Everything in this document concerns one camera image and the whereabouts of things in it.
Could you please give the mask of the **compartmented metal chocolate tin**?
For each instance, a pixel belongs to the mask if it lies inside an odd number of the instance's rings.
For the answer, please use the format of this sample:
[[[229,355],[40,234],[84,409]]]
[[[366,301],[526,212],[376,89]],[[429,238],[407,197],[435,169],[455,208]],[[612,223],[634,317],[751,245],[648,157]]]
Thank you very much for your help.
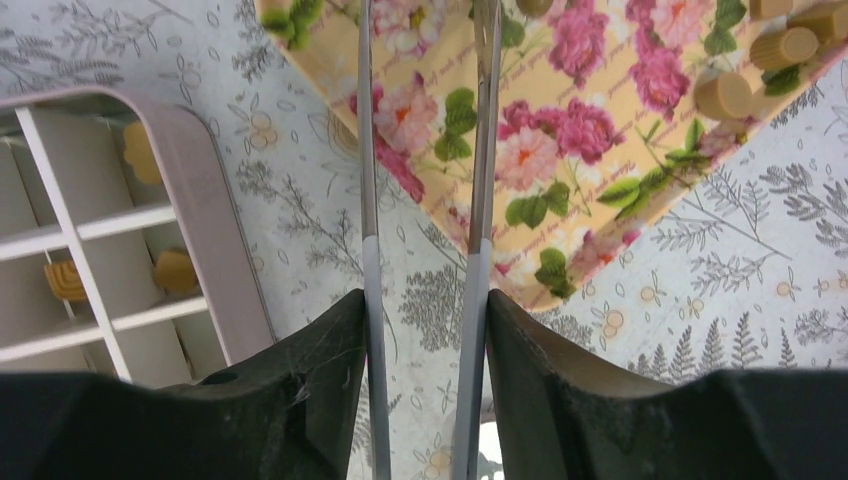
[[[1,102],[1,369],[160,388],[274,335],[218,148],[188,108],[85,85]]]

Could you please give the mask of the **silver metal tongs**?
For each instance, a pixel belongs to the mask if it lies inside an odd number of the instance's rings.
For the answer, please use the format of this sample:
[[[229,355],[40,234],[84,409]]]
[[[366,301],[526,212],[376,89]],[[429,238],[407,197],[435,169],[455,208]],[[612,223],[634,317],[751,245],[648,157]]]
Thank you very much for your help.
[[[362,3],[358,26],[357,122],[362,160],[361,232],[372,476],[375,479],[388,479],[391,476],[391,449],[376,194],[371,7],[369,1]],[[474,479],[477,476],[502,47],[500,3],[476,1],[473,9],[478,64],[478,114],[457,407],[453,431],[451,476],[454,479]]]

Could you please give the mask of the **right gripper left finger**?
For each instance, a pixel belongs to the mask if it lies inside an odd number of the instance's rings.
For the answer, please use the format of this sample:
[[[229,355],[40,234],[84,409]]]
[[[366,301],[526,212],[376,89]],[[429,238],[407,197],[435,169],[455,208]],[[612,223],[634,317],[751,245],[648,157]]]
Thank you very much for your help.
[[[93,373],[1,378],[5,479],[342,479],[365,365],[355,289],[195,385]]]

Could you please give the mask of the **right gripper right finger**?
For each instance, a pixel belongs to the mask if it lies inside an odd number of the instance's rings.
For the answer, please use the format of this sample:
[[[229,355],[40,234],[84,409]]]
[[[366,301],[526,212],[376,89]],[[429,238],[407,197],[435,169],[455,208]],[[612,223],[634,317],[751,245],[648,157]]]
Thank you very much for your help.
[[[719,370],[680,386],[590,353],[489,293],[509,479],[843,479],[843,370]]]

